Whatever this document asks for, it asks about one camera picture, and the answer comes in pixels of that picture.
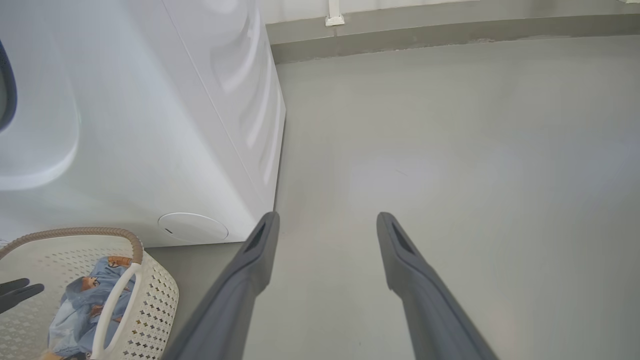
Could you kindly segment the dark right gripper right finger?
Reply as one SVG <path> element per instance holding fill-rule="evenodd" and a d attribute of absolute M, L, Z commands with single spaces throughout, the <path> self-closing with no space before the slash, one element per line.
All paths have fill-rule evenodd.
<path fill-rule="evenodd" d="M 496 354 L 397 218 L 376 219 L 386 282 L 402 301 L 418 360 L 495 360 Z"/>

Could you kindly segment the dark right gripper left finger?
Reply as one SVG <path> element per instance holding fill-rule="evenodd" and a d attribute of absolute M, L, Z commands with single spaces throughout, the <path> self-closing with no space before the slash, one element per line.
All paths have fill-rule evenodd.
<path fill-rule="evenodd" d="M 241 360 L 256 298 L 270 284 L 281 219 L 265 213 L 211 285 L 164 360 Z"/>

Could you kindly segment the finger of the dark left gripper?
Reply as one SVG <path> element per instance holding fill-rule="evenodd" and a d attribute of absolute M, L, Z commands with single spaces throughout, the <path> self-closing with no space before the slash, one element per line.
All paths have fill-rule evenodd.
<path fill-rule="evenodd" d="M 6 313 L 8 310 L 16 307 L 25 300 L 28 300 L 45 290 L 43 284 L 28 285 L 23 289 L 12 291 L 10 294 L 0 296 L 0 314 Z"/>
<path fill-rule="evenodd" d="M 11 292 L 18 291 L 30 284 L 28 278 L 20 278 L 0 284 L 0 296 L 7 296 Z"/>

